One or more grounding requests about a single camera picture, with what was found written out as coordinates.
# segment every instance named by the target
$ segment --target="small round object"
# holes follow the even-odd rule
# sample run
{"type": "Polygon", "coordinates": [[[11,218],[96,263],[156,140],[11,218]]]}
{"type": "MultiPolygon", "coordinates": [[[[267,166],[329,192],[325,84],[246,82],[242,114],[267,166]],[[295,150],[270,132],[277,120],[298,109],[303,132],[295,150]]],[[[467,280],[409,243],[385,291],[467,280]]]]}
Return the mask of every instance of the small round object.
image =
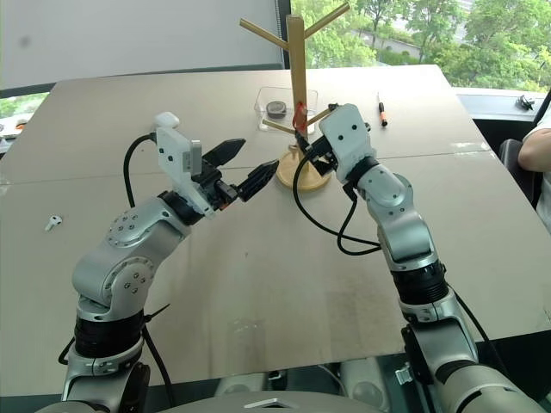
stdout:
{"type": "Polygon", "coordinates": [[[282,119],[287,114],[287,105],[282,101],[272,101],[266,105],[266,112],[271,119],[282,119]]]}

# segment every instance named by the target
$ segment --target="wooden stand base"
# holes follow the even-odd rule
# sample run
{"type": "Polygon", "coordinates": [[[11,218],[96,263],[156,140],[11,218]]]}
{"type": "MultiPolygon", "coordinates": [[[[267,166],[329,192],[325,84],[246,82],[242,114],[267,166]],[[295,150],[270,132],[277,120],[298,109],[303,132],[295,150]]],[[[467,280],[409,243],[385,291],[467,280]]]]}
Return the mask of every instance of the wooden stand base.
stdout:
{"type": "MultiPolygon", "coordinates": [[[[277,177],[288,188],[293,187],[294,172],[297,166],[299,166],[299,154],[291,151],[286,152],[279,160],[279,167],[277,168],[277,177]]],[[[309,163],[304,165],[299,177],[299,191],[314,191],[323,187],[331,178],[331,174],[321,176],[318,171],[309,163]]]]}

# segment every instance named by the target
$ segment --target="wall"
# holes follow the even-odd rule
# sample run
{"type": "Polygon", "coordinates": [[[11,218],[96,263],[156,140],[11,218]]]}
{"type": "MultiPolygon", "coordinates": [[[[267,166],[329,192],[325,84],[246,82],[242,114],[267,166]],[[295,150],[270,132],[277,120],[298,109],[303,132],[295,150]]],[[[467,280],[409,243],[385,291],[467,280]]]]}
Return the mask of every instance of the wall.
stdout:
{"type": "Polygon", "coordinates": [[[196,67],[282,62],[274,0],[3,0],[2,89],[196,67]]]}

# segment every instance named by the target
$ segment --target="wooden mug tree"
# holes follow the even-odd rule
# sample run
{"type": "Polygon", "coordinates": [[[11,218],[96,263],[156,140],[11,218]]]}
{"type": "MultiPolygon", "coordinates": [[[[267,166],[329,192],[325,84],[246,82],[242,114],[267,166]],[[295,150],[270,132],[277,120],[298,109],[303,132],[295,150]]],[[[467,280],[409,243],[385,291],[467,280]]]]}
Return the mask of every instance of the wooden mug tree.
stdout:
{"type": "MultiPolygon", "coordinates": [[[[246,28],[252,33],[258,34],[260,37],[263,37],[275,45],[278,45],[283,50],[288,51],[289,55],[291,84],[293,86],[294,129],[282,126],[266,119],[263,120],[263,124],[272,126],[275,129],[279,129],[293,135],[295,133],[299,133],[304,139],[308,140],[308,127],[329,114],[329,109],[326,109],[310,120],[307,119],[305,41],[312,34],[325,27],[349,9],[350,6],[347,3],[343,4],[337,9],[334,9],[325,17],[322,17],[318,22],[314,23],[306,30],[304,29],[304,20],[302,20],[302,16],[288,15],[286,19],[288,41],[274,36],[272,33],[267,32],[263,28],[260,28],[256,24],[248,22],[245,19],[240,20],[239,24],[243,28],[246,28]]],[[[287,151],[282,156],[279,163],[279,168],[277,169],[277,177],[285,186],[289,188],[293,186],[294,173],[297,169],[299,161],[302,158],[302,152],[298,149],[287,151]]],[[[329,177],[330,175],[321,176],[314,167],[307,163],[300,173],[299,190],[309,191],[320,188],[327,183],[329,177]]]]}

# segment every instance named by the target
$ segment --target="clear plastic box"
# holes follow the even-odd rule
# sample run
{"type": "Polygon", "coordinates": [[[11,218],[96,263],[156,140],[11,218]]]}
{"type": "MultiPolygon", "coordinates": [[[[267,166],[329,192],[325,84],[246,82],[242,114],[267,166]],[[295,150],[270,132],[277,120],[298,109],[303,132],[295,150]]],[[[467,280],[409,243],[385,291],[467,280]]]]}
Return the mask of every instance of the clear plastic box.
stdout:
{"type": "MultiPolygon", "coordinates": [[[[306,91],[306,104],[307,104],[307,117],[311,119],[318,110],[318,92],[316,90],[306,91]]],[[[293,116],[294,116],[294,104],[293,104],[293,90],[288,88],[270,88],[263,87],[258,92],[257,101],[255,102],[255,112],[257,113],[258,129],[261,131],[280,132],[277,129],[264,125],[262,121],[264,119],[271,120],[282,126],[293,128],[293,116]],[[266,106],[270,102],[284,102],[287,111],[285,115],[280,119],[274,119],[268,116],[266,106]]],[[[308,127],[308,133],[314,132],[315,125],[308,127]]]]}

